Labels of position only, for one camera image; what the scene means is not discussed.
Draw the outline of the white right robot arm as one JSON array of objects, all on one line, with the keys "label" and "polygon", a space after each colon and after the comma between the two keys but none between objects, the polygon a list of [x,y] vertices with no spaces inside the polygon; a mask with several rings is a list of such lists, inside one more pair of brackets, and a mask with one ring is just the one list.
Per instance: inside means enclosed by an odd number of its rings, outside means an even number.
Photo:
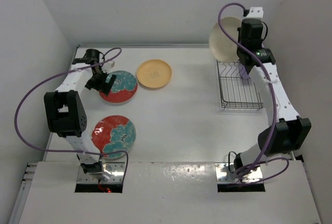
[{"label": "white right robot arm", "polygon": [[280,81],[272,51],[262,46],[263,22],[246,18],[239,31],[237,55],[254,82],[268,117],[268,128],[258,135],[257,144],[236,155],[234,169],[244,175],[251,164],[298,150],[312,124],[291,104]]}]

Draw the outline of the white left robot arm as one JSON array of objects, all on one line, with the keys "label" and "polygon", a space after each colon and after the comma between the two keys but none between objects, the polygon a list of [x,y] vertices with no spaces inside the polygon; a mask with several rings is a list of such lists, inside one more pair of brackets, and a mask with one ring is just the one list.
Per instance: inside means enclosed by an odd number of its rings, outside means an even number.
[{"label": "white left robot arm", "polygon": [[69,73],[59,87],[44,95],[49,130],[65,139],[76,152],[83,172],[98,181],[108,181],[100,151],[84,131],[87,115],[80,99],[83,89],[96,90],[105,95],[111,92],[116,76],[102,71],[105,55],[87,49],[82,58],[75,58]]}]

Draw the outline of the lavender plate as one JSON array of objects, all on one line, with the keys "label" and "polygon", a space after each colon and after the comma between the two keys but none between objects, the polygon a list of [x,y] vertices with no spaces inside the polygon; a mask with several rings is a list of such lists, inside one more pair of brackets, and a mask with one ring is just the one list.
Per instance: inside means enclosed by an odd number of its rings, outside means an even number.
[{"label": "lavender plate", "polygon": [[239,75],[242,77],[242,79],[250,79],[249,74],[242,64],[239,64]]}]

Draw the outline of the cream plate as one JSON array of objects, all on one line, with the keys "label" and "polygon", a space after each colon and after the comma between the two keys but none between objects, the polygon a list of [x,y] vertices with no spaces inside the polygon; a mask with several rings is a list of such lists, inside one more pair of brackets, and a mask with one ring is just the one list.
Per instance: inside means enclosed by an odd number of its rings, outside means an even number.
[{"label": "cream plate", "polygon": [[[234,39],[238,40],[238,28],[241,20],[236,17],[225,17],[220,20],[222,27]],[[214,58],[221,63],[234,63],[238,61],[237,45],[233,43],[216,23],[209,36],[209,48]]]}]

